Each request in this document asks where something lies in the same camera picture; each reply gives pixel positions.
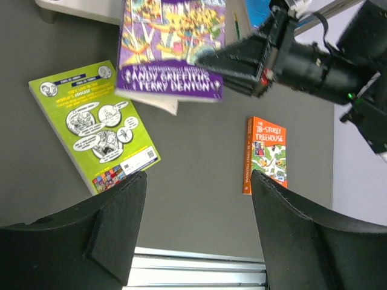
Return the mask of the blue back-cover book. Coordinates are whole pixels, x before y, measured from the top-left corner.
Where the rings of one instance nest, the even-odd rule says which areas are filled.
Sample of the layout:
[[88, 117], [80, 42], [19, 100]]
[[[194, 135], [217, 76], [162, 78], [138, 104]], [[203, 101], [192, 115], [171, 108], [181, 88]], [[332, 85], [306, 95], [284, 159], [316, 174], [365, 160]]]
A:
[[258, 28], [270, 16], [270, 0], [245, 0], [249, 24]]

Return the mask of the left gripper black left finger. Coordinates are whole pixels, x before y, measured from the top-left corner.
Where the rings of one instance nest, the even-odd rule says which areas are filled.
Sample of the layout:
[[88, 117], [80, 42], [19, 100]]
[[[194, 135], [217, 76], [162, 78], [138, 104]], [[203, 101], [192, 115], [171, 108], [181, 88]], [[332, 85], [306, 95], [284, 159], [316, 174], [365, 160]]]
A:
[[2, 289], [122, 289], [145, 206], [138, 172], [31, 224], [1, 228]]

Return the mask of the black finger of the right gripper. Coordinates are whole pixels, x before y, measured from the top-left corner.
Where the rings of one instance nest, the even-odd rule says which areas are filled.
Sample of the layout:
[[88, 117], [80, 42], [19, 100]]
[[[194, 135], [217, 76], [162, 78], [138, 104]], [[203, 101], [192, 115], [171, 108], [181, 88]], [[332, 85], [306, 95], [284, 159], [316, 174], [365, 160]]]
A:
[[195, 66], [223, 78], [223, 85], [247, 96], [257, 84], [259, 58], [264, 48], [264, 38], [255, 29], [248, 36], [236, 40], [212, 53], [198, 57]]

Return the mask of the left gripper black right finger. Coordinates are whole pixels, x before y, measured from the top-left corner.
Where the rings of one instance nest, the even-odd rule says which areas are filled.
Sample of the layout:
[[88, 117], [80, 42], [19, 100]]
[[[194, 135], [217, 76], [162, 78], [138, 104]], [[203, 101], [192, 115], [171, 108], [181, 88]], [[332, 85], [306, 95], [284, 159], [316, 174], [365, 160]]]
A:
[[386, 289], [386, 227], [251, 175], [267, 289]]

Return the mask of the orange 78-storey treehouse book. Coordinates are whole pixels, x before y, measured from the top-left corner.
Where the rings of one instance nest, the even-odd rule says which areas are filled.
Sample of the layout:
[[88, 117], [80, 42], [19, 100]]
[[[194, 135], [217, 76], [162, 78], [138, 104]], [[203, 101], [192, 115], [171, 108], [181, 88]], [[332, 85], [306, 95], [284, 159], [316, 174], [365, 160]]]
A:
[[288, 187], [286, 128], [259, 117], [249, 117], [246, 125], [246, 145], [242, 193], [252, 194], [250, 178], [254, 170]]

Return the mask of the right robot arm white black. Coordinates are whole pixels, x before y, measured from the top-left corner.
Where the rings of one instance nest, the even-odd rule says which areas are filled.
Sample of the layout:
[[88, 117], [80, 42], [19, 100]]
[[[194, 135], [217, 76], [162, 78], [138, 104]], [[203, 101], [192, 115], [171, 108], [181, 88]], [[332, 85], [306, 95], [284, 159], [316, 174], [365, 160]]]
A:
[[294, 33], [298, 4], [270, 1], [266, 20], [248, 36], [195, 61], [230, 89], [262, 96], [278, 83], [338, 105], [381, 158], [386, 158], [386, 2], [365, 1], [336, 45], [302, 44]]

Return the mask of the purple 52-storey treehouse book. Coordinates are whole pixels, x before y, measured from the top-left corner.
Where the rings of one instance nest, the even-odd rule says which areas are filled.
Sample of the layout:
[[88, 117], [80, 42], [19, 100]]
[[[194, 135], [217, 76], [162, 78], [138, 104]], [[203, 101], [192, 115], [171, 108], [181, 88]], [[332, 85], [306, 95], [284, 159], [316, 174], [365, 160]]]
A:
[[225, 44], [225, 1], [123, 1], [115, 93], [177, 114], [217, 103], [222, 77], [195, 66]]

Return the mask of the green 104-storey treehouse book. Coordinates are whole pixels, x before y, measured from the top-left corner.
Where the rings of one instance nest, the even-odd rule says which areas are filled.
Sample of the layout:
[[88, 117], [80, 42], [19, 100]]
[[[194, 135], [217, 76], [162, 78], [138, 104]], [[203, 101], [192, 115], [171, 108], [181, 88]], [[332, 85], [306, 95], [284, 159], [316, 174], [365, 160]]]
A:
[[226, 1], [226, 44], [248, 36], [252, 29], [245, 0]]

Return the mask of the lime green book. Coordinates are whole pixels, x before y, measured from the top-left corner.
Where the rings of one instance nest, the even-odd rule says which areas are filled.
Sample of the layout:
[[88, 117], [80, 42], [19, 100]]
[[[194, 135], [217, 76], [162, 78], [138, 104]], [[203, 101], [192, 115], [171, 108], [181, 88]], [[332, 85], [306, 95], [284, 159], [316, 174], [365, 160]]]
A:
[[92, 195], [161, 160], [133, 103], [115, 95], [115, 77], [106, 60], [28, 83]]

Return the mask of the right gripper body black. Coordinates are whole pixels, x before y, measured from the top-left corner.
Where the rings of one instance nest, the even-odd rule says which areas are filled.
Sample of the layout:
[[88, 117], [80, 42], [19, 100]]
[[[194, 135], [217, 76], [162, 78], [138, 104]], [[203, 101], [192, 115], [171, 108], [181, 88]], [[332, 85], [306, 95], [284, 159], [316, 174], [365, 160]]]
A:
[[264, 38], [264, 48], [259, 58], [257, 84], [252, 95], [260, 97], [279, 81], [284, 62], [294, 41], [294, 30], [298, 24], [295, 12], [287, 5], [272, 5], [270, 15], [259, 26], [256, 34]]

